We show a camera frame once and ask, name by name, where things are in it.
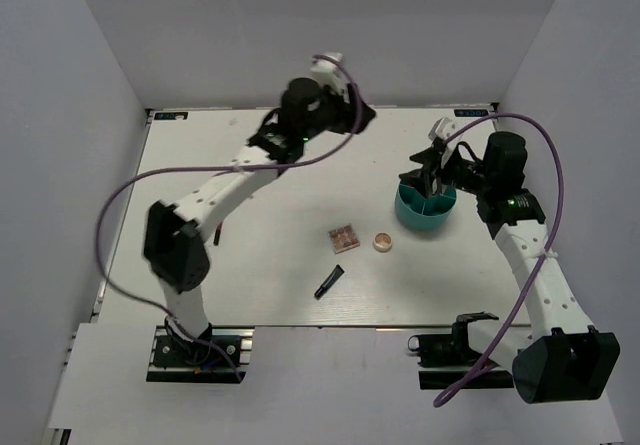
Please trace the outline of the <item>round beige powder compact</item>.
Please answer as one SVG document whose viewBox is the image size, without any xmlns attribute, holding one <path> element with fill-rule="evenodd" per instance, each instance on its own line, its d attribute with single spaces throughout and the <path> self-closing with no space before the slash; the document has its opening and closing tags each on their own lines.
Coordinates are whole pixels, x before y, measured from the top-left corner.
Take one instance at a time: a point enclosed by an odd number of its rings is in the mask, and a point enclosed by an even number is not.
<svg viewBox="0 0 640 445">
<path fill-rule="evenodd" d="M 377 233 L 374 236 L 372 245 L 376 251 L 381 253 L 386 253 L 392 249 L 392 246 L 393 246 L 392 237 L 385 232 Z"/>
</svg>

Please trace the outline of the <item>teal round organizer cup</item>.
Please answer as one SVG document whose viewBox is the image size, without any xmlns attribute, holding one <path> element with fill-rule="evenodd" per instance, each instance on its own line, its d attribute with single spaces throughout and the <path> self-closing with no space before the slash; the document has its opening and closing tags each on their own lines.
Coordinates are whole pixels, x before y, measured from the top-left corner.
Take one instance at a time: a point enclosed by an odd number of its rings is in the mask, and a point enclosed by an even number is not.
<svg viewBox="0 0 640 445">
<path fill-rule="evenodd" d="M 396 218 L 406 228 L 416 231 L 435 231 L 442 227 L 456 205 L 456 190 L 446 188 L 440 190 L 438 196 L 426 198 L 423 182 L 410 187 L 400 180 L 405 173 L 399 175 L 394 200 Z"/>
</svg>

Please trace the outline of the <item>black squeeze tube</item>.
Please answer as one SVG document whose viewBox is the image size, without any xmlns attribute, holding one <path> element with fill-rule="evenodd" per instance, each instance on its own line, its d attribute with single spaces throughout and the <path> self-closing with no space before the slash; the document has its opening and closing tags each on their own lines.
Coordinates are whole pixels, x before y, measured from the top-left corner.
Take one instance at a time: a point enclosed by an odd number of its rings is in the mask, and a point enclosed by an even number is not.
<svg viewBox="0 0 640 445">
<path fill-rule="evenodd" d="M 320 300 L 343 275 L 344 269 L 340 265 L 336 265 L 329 276 L 316 289 L 314 298 Z"/>
</svg>

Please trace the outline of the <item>red lip gloss black cap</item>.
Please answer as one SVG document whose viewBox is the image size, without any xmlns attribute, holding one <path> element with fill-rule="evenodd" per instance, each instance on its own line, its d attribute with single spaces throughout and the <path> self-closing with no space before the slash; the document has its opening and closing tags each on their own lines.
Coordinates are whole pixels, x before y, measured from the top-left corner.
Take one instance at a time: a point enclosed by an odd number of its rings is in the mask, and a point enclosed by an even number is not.
<svg viewBox="0 0 640 445">
<path fill-rule="evenodd" d="M 223 222 L 220 222 L 214 232 L 213 245 L 219 246 L 221 240 L 221 233 L 223 229 Z"/>
</svg>

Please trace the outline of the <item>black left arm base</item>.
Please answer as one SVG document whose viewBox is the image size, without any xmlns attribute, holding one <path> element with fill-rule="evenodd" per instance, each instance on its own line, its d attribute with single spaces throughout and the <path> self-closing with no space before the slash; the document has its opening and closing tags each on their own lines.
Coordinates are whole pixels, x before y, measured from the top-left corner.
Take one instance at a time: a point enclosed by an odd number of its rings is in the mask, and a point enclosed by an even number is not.
<svg viewBox="0 0 640 445">
<path fill-rule="evenodd" d="M 215 343 L 234 364 L 215 348 L 174 337 L 166 326 L 156 328 L 148 362 L 150 383 L 234 384 L 244 379 L 252 350 L 251 329 L 218 328 L 201 336 Z"/>
</svg>

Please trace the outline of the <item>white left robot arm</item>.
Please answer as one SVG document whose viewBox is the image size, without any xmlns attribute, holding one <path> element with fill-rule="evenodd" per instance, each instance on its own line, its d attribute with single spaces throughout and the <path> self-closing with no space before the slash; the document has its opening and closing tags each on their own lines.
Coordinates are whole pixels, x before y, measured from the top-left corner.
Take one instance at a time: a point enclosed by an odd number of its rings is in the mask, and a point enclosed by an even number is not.
<svg viewBox="0 0 640 445">
<path fill-rule="evenodd" d="M 211 352 L 211 328 L 201 284 L 210 270 L 209 237 L 245 200 L 301 160 L 308 141 L 325 131 L 361 133 L 375 111 L 358 100 L 352 85 L 339 93 L 311 78 L 290 81 L 278 108 L 269 111 L 230 163 L 189 195 L 148 210 L 143 256 L 160 280 L 177 352 L 199 364 Z"/>
</svg>

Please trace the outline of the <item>orange eyeshadow palette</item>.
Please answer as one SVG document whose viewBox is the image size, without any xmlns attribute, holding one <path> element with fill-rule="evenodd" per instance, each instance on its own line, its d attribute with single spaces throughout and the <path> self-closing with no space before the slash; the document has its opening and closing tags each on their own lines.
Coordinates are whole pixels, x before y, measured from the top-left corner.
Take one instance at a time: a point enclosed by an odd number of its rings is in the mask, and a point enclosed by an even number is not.
<svg viewBox="0 0 640 445">
<path fill-rule="evenodd" d="M 352 224 L 331 229 L 327 234 L 335 254 L 340 254 L 360 246 L 360 240 Z"/>
</svg>

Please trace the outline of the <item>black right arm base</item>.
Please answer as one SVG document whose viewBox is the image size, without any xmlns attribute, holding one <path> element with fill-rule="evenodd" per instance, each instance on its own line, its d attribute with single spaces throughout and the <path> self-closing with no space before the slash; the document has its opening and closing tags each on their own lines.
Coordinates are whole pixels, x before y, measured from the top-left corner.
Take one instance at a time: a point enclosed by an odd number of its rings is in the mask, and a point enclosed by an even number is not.
<svg viewBox="0 0 640 445">
<path fill-rule="evenodd" d="M 442 333 L 428 332 L 412 335 L 407 341 L 410 354 L 419 358 L 419 386 L 421 390 L 442 391 L 461 379 L 483 352 L 472 350 L 468 344 L 468 325 L 479 321 L 498 320 L 488 313 L 459 315 L 451 328 Z M 517 339 L 521 348 L 529 333 L 524 328 L 511 329 L 503 339 Z M 514 388 L 509 371 L 496 367 L 477 376 L 464 389 L 501 390 Z"/>
</svg>

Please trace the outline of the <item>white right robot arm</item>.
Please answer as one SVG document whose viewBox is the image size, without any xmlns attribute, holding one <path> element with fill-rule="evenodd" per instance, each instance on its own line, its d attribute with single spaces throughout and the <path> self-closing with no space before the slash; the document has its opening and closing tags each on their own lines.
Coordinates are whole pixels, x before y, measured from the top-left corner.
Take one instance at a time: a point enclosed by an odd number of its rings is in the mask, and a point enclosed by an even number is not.
<svg viewBox="0 0 640 445">
<path fill-rule="evenodd" d="M 434 399 L 447 404 L 465 385 L 495 367 L 509 370 L 529 404 L 599 399 L 620 355 L 612 332 L 601 332 L 577 303 L 552 246 L 537 198 L 524 186 L 528 154 L 523 137 L 490 134 L 481 158 L 465 159 L 453 135 L 431 134 L 411 156 L 418 169 L 402 175 L 427 197 L 446 189 L 475 196 L 477 212 L 506 258 L 520 290 L 505 320 L 485 313 L 459 317 L 453 355 L 472 364 Z"/>
</svg>

